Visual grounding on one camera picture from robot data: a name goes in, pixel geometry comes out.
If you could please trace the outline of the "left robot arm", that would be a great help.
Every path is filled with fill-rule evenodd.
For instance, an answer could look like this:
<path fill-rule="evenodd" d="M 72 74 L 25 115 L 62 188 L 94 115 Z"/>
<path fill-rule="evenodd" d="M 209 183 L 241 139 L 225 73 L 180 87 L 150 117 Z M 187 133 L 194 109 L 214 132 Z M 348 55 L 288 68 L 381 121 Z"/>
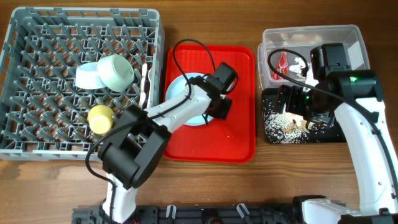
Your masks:
<path fill-rule="evenodd" d="M 108 181 L 101 206 L 108 223 L 124 223 L 134 214 L 137 190 L 157 167 L 173 132 L 197 116 L 226 119 L 232 105 L 227 94 L 238 81 L 223 62 L 210 75 L 186 78 L 173 98 L 144 110 L 131 106 L 122 114 L 98 151 Z"/>

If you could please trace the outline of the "white plastic spoon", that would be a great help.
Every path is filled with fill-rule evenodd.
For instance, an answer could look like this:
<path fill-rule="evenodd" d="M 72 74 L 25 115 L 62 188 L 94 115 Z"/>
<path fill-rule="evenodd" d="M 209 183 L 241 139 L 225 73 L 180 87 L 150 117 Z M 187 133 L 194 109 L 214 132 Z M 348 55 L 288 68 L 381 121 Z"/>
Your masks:
<path fill-rule="evenodd" d="M 148 97 L 150 98 L 152 96 L 152 76 L 153 76 L 153 72 L 152 72 L 153 68 L 150 68 L 148 71 L 148 81 L 149 81 L 149 92 L 148 92 Z"/>

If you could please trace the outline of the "light green bowl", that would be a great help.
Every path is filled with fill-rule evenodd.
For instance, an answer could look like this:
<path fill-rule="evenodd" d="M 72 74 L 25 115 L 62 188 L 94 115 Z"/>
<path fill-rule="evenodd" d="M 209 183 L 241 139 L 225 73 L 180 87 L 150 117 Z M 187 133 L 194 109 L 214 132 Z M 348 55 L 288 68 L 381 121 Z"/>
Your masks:
<path fill-rule="evenodd" d="M 97 65 L 100 80 L 110 90 L 123 92 L 134 81 L 134 69 L 121 55 L 103 57 Z"/>

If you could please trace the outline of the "large light blue plate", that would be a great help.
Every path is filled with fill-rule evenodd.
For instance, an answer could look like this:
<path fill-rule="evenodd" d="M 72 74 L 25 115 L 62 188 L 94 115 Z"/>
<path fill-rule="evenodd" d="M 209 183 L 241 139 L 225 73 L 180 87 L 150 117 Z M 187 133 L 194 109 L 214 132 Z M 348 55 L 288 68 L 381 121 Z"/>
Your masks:
<path fill-rule="evenodd" d="M 171 98 L 177 96 L 181 91 L 185 89 L 186 79 L 183 75 L 178 76 L 175 78 L 170 85 L 167 87 L 165 92 L 165 101 L 170 100 Z M 213 120 L 212 116 L 205 117 L 205 114 L 193 117 L 189 119 L 184 125 L 186 126 L 201 126 Z"/>

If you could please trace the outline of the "small light blue plate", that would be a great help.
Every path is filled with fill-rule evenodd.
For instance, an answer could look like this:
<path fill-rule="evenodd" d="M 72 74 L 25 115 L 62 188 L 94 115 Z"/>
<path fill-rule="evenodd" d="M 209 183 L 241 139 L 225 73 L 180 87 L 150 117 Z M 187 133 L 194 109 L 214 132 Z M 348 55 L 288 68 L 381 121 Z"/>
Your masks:
<path fill-rule="evenodd" d="M 98 73 L 98 62 L 85 63 L 77 67 L 75 85 L 86 90 L 106 87 Z"/>

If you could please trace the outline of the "yellow plastic cup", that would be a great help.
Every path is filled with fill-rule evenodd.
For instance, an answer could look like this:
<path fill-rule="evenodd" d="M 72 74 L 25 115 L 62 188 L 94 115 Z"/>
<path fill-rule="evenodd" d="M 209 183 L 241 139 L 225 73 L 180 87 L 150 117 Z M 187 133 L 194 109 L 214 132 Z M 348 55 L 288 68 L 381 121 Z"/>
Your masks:
<path fill-rule="evenodd" d="M 114 111 L 105 105 L 92 107 L 88 112 L 88 123 L 95 134 L 106 134 L 113 126 Z"/>

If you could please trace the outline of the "rice and food scraps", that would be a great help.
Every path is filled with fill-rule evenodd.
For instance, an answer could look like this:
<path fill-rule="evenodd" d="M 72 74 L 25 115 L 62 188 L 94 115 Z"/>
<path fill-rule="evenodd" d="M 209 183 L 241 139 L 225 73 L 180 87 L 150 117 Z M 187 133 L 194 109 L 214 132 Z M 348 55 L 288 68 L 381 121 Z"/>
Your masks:
<path fill-rule="evenodd" d="M 320 142 L 326 138 L 324 126 L 309 122 L 292 113 L 276 113 L 272 105 L 262 109 L 265 139 L 271 144 L 304 144 Z"/>

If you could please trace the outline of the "white plastic fork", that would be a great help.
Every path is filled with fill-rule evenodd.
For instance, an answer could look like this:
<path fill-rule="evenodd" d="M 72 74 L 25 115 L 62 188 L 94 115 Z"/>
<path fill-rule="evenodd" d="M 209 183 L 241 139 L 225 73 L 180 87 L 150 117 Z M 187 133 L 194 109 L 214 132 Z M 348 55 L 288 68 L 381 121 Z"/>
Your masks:
<path fill-rule="evenodd" d="M 139 99 L 139 107 L 143 108 L 145 99 L 146 99 L 146 78 L 147 78 L 147 64 L 144 63 L 142 65 L 142 72 L 141 72 L 141 82 L 140 82 L 140 99 Z"/>

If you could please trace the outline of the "red snack wrapper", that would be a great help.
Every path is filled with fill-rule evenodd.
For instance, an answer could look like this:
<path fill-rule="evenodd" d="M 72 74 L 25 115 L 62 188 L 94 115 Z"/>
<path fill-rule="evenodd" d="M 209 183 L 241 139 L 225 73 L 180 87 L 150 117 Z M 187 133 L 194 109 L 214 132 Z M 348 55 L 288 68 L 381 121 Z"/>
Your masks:
<path fill-rule="evenodd" d="M 288 61 L 287 61 L 287 53 L 286 53 L 286 52 L 281 52 L 281 53 L 280 53 L 280 57 L 279 57 L 279 60 L 278 60 L 278 62 L 277 62 L 277 65 L 276 65 L 275 69 L 276 69 L 279 73 L 281 73 L 281 74 L 283 74 L 283 75 L 285 75 L 285 76 L 288 75 L 288 72 L 289 72 L 289 64 L 288 64 Z M 282 78 L 281 76 L 279 76 L 278 74 L 276 74 L 275 72 L 272 73 L 272 76 L 271 76 L 271 77 L 272 77 L 274 80 L 283 80 L 283 78 Z"/>

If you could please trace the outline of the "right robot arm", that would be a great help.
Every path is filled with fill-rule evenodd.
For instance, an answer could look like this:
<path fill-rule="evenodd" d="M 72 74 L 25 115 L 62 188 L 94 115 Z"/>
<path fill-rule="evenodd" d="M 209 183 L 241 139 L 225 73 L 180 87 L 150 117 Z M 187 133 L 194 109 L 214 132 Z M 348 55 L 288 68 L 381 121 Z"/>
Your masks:
<path fill-rule="evenodd" d="M 322 196 L 295 198 L 297 223 L 397 223 L 397 155 L 386 124 L 384 93 L 372 70 L 353 70 L 343 44 L 310 52 L 302 74 L 312 70 L 318 84 L 290 79 L 279 88 L 275 112 L 307 121 L 336 121 L 348 143 L 359 187 L 359 210 Z"/>

